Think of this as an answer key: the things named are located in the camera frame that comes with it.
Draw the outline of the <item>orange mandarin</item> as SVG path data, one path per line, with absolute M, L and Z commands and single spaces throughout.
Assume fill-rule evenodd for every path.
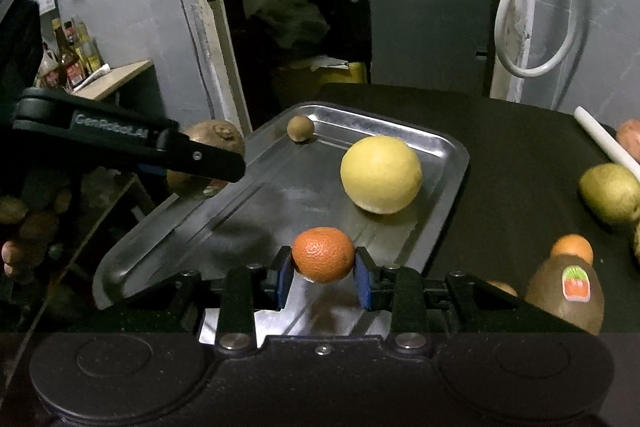
M 297 271 L 308 281 L 327 284 L 344 279 L 355 263 L 355 246 L 340 229 L 320 227 L 298 234 L 292 245 Z
M 551 247 L 550 256 L 576 256 L 593 264 L 593 249 L 588 239 L 579 234 L 567 234 L 560 237 Z

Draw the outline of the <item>brown kiwi with sticker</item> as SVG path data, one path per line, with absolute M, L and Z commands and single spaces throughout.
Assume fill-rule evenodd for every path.
M 604 295 L 593 267 L 574 255 L 551 256 L 530 279 L 525 300 L 580 329 L 599 335 Z

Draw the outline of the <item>green-yellow pear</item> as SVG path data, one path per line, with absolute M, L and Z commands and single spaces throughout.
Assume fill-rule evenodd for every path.
M 632 225 L 639 220 L 639 181 L 614 162 L 589 168 L 579 179 L 582 199 L 607 225 Z

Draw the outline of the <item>sauce bottles group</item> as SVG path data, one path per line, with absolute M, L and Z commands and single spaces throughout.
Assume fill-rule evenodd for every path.
M 78 52 L 80 46 L 76 46 L 67 37 L 59 17 L 52 20 L 52 29 L 58 50 L 53 51 L 46 44 L 43 45 L 35 86 L 51 90 L 64 89 L 66 92 L 78 91 L 88 84 L 93 72 Z

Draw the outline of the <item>steel tray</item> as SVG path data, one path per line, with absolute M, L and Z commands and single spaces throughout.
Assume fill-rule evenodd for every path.
M 314 136 L 293 142 L 288 121 L 304 115 Z M 392 215 L 375 215 L 347 196 L 341 161 L 352 144 L 373 135 L 394 136 L 418 155 L 422 186 Z M 100 262 L 92 283 L 99 308 L 132 297 L 176 274 L 198 272 L 224 282 L 234 269 L 270 265 L 281 247 L 303 231 L 330 227 L 366 248 L 380 267 L 422 270 L 454 205 L 469 154 L 440 132 L 332 104 L 295 106 L 255 132 L 246 143 L 246 173 L 209 199 L 171 196 L 121 239 Z M 220 303 L 207 301 L 201 337 L 215 344 Z M 285 307 L 256 311 L 257 346 L 268 336 L 380 336 L 390 314 L 360 307 L 355 277 L 311 283 L 293 267 Z

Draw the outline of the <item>large yellow round fruit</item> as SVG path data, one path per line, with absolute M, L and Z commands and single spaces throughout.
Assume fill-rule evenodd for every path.
M 416 152 L 399 138 L 368 136 L 344 154 L 341 181 L 350 200 L 377 215 L 405 209 L 422 186 L 423 174 Z

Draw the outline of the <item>small brown kiwi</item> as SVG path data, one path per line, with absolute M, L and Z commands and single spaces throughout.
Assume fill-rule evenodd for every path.
M 295 115 L 286 126 L 288 137 L 295 143 L 303 143 L 314 136 L 314 122 L 307 116 Z

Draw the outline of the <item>yellow box with paper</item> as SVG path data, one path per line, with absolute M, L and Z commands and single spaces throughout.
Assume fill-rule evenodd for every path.
M 367 80 L 367 67 L 363 63 L 326 55 L 293 63 L 288 70 L 290 90 L 303 100 L 310 100 L 329 83 L 365 84 Z

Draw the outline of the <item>white foam tube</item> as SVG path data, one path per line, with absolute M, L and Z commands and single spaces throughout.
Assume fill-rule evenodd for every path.
M 596 121 L 596 118 L 582 106 L 575 108 L 574 118 L 608 158 L 615 162 L 615 164 L 627 168 L 637 180 L 640 180 L 640 167 L 638 162 L 604 129 L 602 124 Z

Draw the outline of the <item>grey cabinet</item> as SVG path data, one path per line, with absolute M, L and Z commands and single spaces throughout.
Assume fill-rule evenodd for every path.
M 371 82 L 489 93 L 494 0 L 370 0 Z

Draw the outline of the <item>red apple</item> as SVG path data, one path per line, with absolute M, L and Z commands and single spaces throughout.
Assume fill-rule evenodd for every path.
M 640 120 L 629 119 L 616 130 L 616 141 L 635 161 L 640 162 Z

